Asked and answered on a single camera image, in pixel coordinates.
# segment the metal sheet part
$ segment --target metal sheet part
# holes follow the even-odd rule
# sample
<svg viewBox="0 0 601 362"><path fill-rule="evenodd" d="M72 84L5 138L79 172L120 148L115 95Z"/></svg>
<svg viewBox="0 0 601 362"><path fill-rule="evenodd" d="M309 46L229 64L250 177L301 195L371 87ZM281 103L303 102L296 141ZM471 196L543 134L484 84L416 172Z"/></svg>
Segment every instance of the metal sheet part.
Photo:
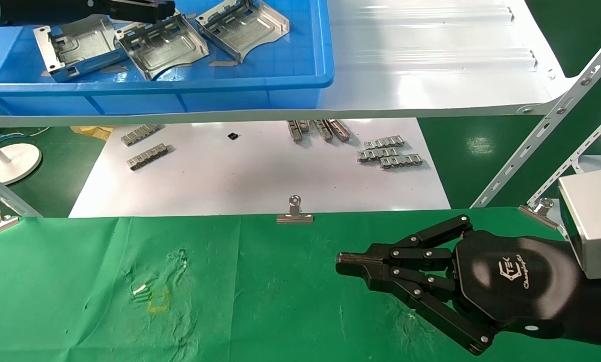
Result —
<svg viewBox="0 0 601 362"><path fill-rule="evenodd" d="M325 142L330 142L334 138L334 133L330 128L330 122L325 119L314 119L314 125L321 134Z"/></svg>
<svg viewBox="0 0 601 362"><path fill-rule="evenodd" d="M399 154L399 156L383 157L381 160L382 169L392 169L399 167L418 166L423 163L419 154Z"/></svg>
<svg viewBox="0 0 601 362"><path fill-rule="evenodd" d="M115 43L115 30L106 16L92 15L60 25L59 30L59 35L52 35L51 27L33 31L46 71L57 82L106 68L127 57Z"/></svg>
<svg viewBox="0 0 601 362"><path fill-rule="evenodd" d="M202 34L240 63L257 46L289 33L289 20L256 0L225 0L195 21Z"/></svg>
<svg viewBox="0 0 601 362"><path fill-rule="evenodd" d="M342 124L338 119L330 119L330 126L334 134L341 142L349 141L351 134L347 130L346 126L344 126L344 124Z"/></svg>
<svg viewBox="0 0 601 362"><path fill-rule="evenodd" d="M155 25L127 25L115 36L146 80L155 80L170 68L193 64L209 55L206 41L177 10L174 16Z"/></svg>
<svg viewBox="0 0 601 362"><path fill-rule="evenodd" d="M400 156L399 151L395 147L367 149L365 151L358 151L356 153L356 160L358 162L371 162L390 156Z"/></svg>
<svg viewBox="0 0 601 362"><path fill-rule="evenodd" d="M135 171L157 160L158 158L161 158L167 153L169 153L169 148L167 148L167 146L164 146L164 144L161 143L158 144L158 146L155 146L149 149L148 151L138 154L137 156L131 158L130 160L126 161L126 164L129 165L131 170Z"/></svg>
<svg viewBox="0 0 601 362"><path fill-rule="evenodd" d="M294 142L299 143L303 140L303 134L300 132L301 127L298 125L298 121L287 121L289 127L289 135Z"/></svg>
<svg viewBox="0 0 601 362"><path fill-rule="evenodd" d="M401 147L404 144L406 144L406 142L403 138L401 138L401 136L392 136L364 142L363 146L365 146L365 149L375 149L384 147Z"/></svg>
<svg viewBox="0 0 601 362"><path fill-rule="evenodd" d="M153 133L156 133L161 129L161 124L145 124L137 130L122 136L120 139L124 144L126 144L126 146L133 146L134 144L137 144L137 142L140 142L141 140L149 137L150 135L153 135Z"/></svg>

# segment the robotic finger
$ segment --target robotic finger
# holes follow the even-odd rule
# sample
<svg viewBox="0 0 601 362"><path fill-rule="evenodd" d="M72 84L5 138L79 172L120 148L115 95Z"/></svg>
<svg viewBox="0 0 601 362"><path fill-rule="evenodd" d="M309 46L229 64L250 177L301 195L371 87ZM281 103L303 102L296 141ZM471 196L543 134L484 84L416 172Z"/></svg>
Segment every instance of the robotic finger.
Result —
<svg viewBox="0 0 601 362"><path fill-rule="evenodd" d="M93 14L154 24L174 12L172 0L0 0L0 27L62 25Z"/></svg>
<svg viewBox="0 0 601 362"><path fill-rule="evenodd" d="M452 251L438 248L462 235ZM601 344L601 279L584 275L567 242L475 231L460 215L399 243L342 252L336 270L393 294L474 355L502 331Z"/></svg>

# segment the green mat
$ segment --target green mat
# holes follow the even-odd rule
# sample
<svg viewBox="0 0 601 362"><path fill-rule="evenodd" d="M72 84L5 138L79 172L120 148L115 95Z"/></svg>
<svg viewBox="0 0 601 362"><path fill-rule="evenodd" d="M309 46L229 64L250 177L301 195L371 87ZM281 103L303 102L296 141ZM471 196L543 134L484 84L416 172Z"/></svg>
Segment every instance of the green mat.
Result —
<svg viewBox="0 0 601 362"><path fill-rule="evenodd" d="M476 229L559 235L510 208L23 220L0 233L0 361L601 360L601 347L502 333L473 357L395 298L335 273L467 213Z"/></svg>

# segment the stamped metal bracket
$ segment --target stamped metal bracket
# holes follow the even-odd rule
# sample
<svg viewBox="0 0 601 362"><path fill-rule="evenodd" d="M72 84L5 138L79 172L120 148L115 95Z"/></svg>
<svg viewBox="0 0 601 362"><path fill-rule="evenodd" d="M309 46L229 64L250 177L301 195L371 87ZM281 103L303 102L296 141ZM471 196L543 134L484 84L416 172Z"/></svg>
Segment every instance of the stamped metal bracket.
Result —
<svg viewBox="0 0 601 362"><path fill-rule="evenodd" d="M178 10L155 25L126 25L115 36L146 80L155 80L168 69L193 64L209 55L207 42Z"/></svg>
<svg viewBox="0 0 601 362"><path fill-rule="evenodd" d="M301 214L301 197L292 195L289 198L289 213L276 216L278 224L313 224L314 215Z"/></svg>
<svg viewBox="0 0 601 362"><path fill-rule="evenodd" d="M289 20L259 0L224 0L195 22L202 34L239 63L257 46L289 33Z"/></svg>
<svg viewBox="0 0 601 362"><path fill-rule="evenodd" d="M115 30L106 16L91 15L58 28L59 35L52 35L51 27L33 31L46 71L56 82L66 82L127 58L124 49L115 43Z"/></svg>

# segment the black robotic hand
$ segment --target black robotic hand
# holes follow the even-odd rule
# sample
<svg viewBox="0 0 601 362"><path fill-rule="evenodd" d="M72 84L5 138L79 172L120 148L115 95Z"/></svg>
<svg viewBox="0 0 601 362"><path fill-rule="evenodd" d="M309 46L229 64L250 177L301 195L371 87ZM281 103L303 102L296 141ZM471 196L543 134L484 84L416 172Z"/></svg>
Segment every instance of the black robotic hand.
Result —
<svg viewBox="0 0 601 362"><path fill-rule="evenodd" d="M452 252L436 248L460 236ZM601 279L584 276L566 242L475 231L460 215L396 244L342 252L336 268L395 295L475 355L501 331L601 344ZM447 277L427 274L437 270Z"/></svg>
<svg viewBox="0 0 601 362"><path fill-rule="evenodd" d="M154 24L174 12L172 0L0 0L0 27L63 25L93 14Z"/></svg>

